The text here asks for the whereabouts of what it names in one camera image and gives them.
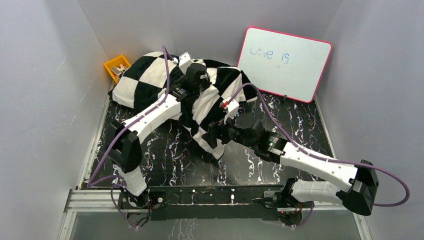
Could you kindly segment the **black white checkered pillowcase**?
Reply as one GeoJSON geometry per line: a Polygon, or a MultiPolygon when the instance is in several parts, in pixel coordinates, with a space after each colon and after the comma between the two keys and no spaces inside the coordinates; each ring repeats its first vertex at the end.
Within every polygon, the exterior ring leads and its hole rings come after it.
{"type": "MultiPolygon", "coordinates": [[[[173,117],[174,120],[190,131],[194,141],[215,159],[220,159],[225,147],[217,140],[217,147],[211,148],[202,139],[209,124],[222,119],[225,113],[222,102],[234,98],[238,103],[254,102],[258,96],[256,90],[249,86],[247,75],[237,67],[212,59],[196,59],[195,63],[206,66],[211,85],[200,93],[195,101],[188,106],[182,106],[182,112],[173,117]]],[[[165,62],[164,54],[160,51],[147,53],[137,59],[120,78],[109,96],[112,101],[121,106],[141,112],[156,102],[166,91],[167,73],[170,70],[170,83],[174,84],[183,76],[177,64],[171,60],[165,62]]]]}

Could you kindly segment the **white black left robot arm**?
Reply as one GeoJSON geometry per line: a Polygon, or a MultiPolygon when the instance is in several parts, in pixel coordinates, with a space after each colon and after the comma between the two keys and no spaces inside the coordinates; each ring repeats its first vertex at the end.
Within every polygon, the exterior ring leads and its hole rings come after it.
{"type": "Polygon", "coordinates": [[[168,93],[161,96],[147,109],[123,123],[113,122],[108,133],[107,154],[122,177],[120,188],[124,199],[134,208],[145,208],[149,201],[149,189],[140,167],[142,143],[160,125],[169,119],[182,119],[192,123],[192,107],[201,91],[211,85],[207,67],[192,63],[185,74],[177,79],[168,93]]]}

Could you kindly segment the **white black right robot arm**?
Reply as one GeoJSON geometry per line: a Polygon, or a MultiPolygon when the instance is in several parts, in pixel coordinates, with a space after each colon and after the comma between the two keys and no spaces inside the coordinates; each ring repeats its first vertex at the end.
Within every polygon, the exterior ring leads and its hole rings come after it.
{"type": "Polygon", "coordinates": [[[258,120],[253,126],[240,128],[230,118],[212,122],[202,139],[212,148],[230,141],[252,149],[267,162],[289,166],[321,178],[305,181],[290,178],[280,199],[288,207],[304,202],[326,202],[343,205],[362,216],[370,216],[379,186],[373,164],[362,160],[350,165],[301,146],[294,146],[286,137],[266,130],[258,120]]]}

